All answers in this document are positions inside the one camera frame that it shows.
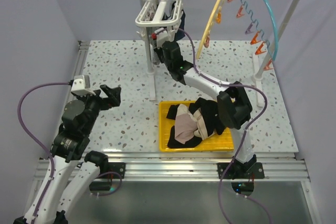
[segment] white speckled table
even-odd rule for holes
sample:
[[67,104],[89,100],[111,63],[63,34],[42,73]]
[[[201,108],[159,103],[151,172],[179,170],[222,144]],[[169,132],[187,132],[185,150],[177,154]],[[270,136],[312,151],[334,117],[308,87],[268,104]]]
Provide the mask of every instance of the white speckled table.
[[[192,62],[191,46],[179,42],[184,59]],[[229,82],[253,84],[251,53],[256,50],[246,41],[211,41],[198,61],[199,67],[210,75]],[[89,74],[91,87],[121,86],[121,105],[103,111],[90,135],[87,150],[105,152],[159,152],[158,104],[160,101],[197,100],[209,97],[198,90],[176,83],[164,65],[156,66],[156,102],[149,101],[146,56],[142,41],[91,41],[83,73]],[[273,70],[265,73],[263,89],[269,100],[265,114],[250,128],[255,152],[298,151],[289,123],[284,100]],[[248,90],[253,106],[255,92]]]

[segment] purple clip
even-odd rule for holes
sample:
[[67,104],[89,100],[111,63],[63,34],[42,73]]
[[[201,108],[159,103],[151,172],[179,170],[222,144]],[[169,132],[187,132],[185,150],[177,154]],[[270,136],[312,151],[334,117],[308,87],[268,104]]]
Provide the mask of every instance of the purple clip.
[[247,29],[245,31],[246,35],[254,33],[254,31],[251,31],[252,26],[253,26],[253,22],[251,22],[251,24],[247,27]]

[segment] yellow tray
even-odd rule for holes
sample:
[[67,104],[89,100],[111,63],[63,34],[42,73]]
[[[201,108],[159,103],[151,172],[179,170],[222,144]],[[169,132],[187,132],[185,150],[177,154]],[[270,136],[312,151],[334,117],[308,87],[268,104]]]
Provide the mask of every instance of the yellow tray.
[[213,135],[201,142],[195,148],[168,148],[170,130],[175,124],[175,120],[167,119],[168,110],[171,105],[185,104],[189,106],[195,101],[165,101],[159,104],[159,135],[160,135],[160,151],[161,152],[232,152],[234,150],[231,132],[225,129],[222,135]]

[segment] terrazzo surface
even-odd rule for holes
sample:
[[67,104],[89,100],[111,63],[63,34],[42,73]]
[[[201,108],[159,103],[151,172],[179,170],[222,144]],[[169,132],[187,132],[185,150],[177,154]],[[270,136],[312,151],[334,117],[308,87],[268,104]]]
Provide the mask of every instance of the terrazzo surface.
[[[187,40],[179,41],[184,59],[192,62]],[[253,84],[251,54],[257,46],[246,41],[211,41],[198,61],[202,71],[229,82]],[[91,41],[83,74],[89,74],[91,88],[107,84],[121,86],[121,105],[99,114],[87,150],[116,152],[159,152],[159,102],[210,99],[195,88],[175,82],[164,65],[156,71],[156,101],[149,101],[144,42],[140,40]],[[266,71],[263,89],[269,100],[265,114],[250,128],[255,152],[297,152],[298,148],[273,70]],[[260,112],[255,91],[247,94],[252,117]]]

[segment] gray wall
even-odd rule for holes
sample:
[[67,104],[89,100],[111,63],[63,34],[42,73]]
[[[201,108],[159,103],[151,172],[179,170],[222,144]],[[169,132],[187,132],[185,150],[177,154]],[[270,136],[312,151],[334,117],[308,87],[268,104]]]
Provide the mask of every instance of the gray wall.
[[[16,108],[29,88],[67,81],[77,41],[56,0],[0,0],[0,216],[23,214],[42,151],[19,125]],[[27,126],[50,145],[67,88],[45,88],[23,104]]]
[[276,70],[324,223],[335,223],[336,0],[301,0]]
[[[139,30],[134,23],[140,11],[139,0],[57,0],[76,37],[81,40],[139,39]],[[270,34],[271,23],[262,0],[246,0],[261,22],[261,27]],[[290,0],[269,0],[279,20]],[[185,29],[193,39],[200,39],[216,0],[185,0],[187,15]],[[240,1],[225,4],[223,22],[214,26],[211,39],[249,40],[245,36],[250,24],[246,16],[236,19]]]

